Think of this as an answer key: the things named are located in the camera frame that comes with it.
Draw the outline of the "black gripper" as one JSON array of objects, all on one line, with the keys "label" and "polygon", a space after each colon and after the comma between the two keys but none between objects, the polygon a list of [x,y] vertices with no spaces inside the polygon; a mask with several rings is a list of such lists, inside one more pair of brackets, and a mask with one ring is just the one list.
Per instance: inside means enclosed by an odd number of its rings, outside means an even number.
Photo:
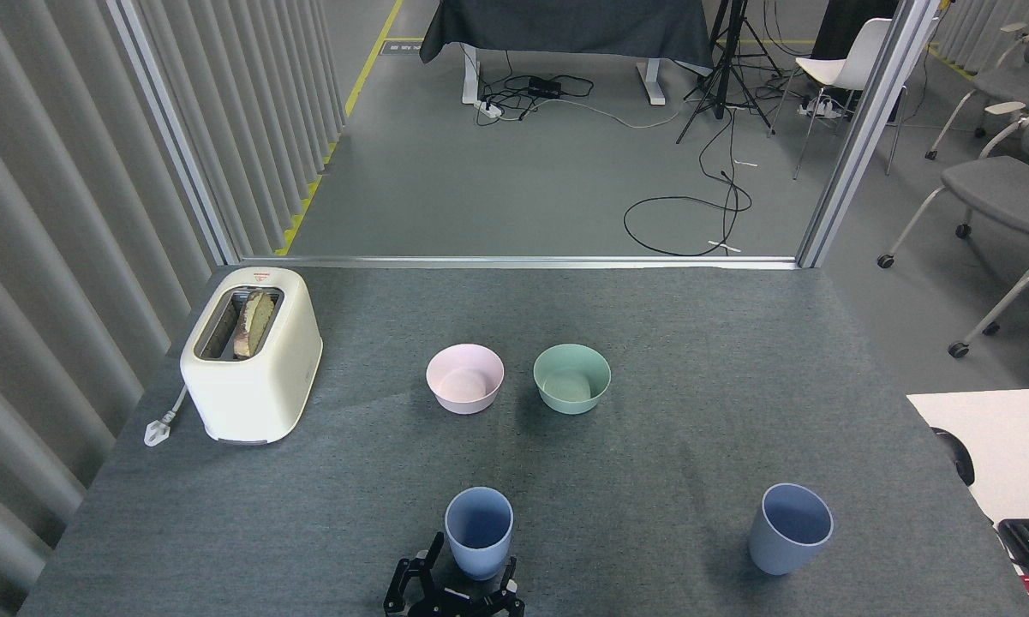
[{"label": "black gripper", "polygon": [[[501,612],[507,616],[523,616],[525,602],[519,598],[514,581],[517,558],[510,557],[506,562],[495,592],[474,600],[452,590],[440,590],[435,583],[433,570],[443,543],[443,532],[436,532],[427,550],[397,562],[382,602],[385,616],[494,616]],[[409,606],[404,594],[413,579],[420,583],[422,598]]]}]

